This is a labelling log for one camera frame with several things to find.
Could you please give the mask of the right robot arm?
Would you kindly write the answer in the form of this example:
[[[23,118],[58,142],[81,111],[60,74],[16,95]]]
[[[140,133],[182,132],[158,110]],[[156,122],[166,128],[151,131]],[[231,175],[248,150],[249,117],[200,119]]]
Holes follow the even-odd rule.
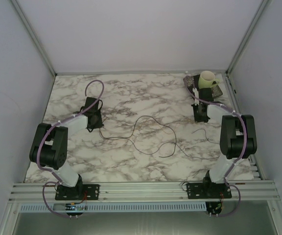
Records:
[[[228,176],[242,159],[248,158],[257,150],[254,117],[241,115],[225,104],[215,102],[210,88],[193,88],[191,95],[195,101],[194,115],[221,124],[221,155],[201,183],[186,184],[188,198],[231,198],[233,185],[228,183]]]

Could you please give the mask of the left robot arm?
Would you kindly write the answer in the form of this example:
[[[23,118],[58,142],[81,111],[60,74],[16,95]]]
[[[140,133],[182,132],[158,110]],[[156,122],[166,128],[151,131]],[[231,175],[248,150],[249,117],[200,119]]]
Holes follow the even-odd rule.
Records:
[[[57,195],[62,198],[79,199],[85,194],[82,177],[72,170],[67,163],[68,138],[81,130],[92,132],[103,126],[101,108],[103,101],[93,97],[87,97],[85,105],[80,111],[75,112],[63,124],[54,127],[45,141],[52,141],[52,144],[41,145],[44,136],[50,130],[51,124],[40,123],[29,153],[31,162],[39,164],[43,170],[50,170],[58,180]]]

